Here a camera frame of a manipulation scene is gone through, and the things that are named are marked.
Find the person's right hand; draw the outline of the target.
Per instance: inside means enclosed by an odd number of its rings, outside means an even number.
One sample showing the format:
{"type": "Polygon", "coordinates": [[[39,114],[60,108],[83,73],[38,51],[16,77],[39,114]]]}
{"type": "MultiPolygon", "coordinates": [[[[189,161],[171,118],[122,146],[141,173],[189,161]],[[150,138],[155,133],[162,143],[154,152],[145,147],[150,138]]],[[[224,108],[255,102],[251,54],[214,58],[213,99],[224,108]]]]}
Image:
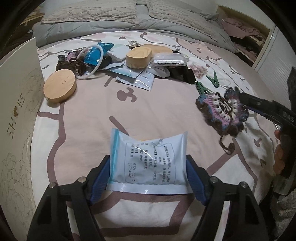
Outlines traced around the person's right hand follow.
{"type": "Polygon", "coordinates": [[[273,170],[276,174],[280,174],[285,167],[285,155],[281,143],[277,145],[274,154],[273,170]]]}

